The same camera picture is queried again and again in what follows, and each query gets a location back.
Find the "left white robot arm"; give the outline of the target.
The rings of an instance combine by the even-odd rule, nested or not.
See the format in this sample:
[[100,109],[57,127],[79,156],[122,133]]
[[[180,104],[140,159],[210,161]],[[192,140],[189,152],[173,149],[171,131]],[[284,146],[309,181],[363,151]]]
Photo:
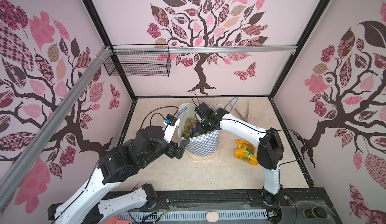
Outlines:
[[139,129],[134,139],[112,148],[71,198],[48,208],[48,219],[56,224],[101,224],[132,209],[153,207],[158,196],[151,184],[111,199],[105,196],[162,155],[181,159],[190,141],[173,142],[167,131],[174,133],[175,129],[148,126]]

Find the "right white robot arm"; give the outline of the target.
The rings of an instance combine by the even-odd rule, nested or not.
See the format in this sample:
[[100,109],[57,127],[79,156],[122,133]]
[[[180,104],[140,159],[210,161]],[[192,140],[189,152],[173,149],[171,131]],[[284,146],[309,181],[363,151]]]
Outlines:
[[264,185],[262,200],[268,206],[277,206],[282,193],[280,165],[284,147],[278,130],[253,126],[229,113],[223,108],[211,109],[206,103],[195,107],[199,117],[197,130],[200,134],[213,130],[225,130],[252,144],[257,150],[256,160],[263,168]]

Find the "blue checkered paper bag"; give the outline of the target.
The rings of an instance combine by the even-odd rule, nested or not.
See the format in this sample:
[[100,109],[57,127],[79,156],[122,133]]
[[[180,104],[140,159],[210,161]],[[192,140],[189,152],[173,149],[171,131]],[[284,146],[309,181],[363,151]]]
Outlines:
[[[180,119],[178,126],[178,137],[180,140],[185,140],[182,137],[185,121],[187,118],[200,120],[195,113],[196,104],[184,103],[180,105],[177,117]],[[193,162],[215,160],[219,156],[219,130],[206,132],[197,137],[191,138],[190,143],[186,148],[186,152]]]

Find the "yellow snack bag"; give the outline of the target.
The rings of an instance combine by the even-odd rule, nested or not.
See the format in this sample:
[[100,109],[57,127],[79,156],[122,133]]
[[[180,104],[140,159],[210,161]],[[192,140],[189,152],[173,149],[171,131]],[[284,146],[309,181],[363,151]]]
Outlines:
[[249,143],[246,140],[236,140],[235,141],[238,148],[235,150],[234,157],[248,163],[249,165],[256,166],[258,165],[257,153],[258,148]]

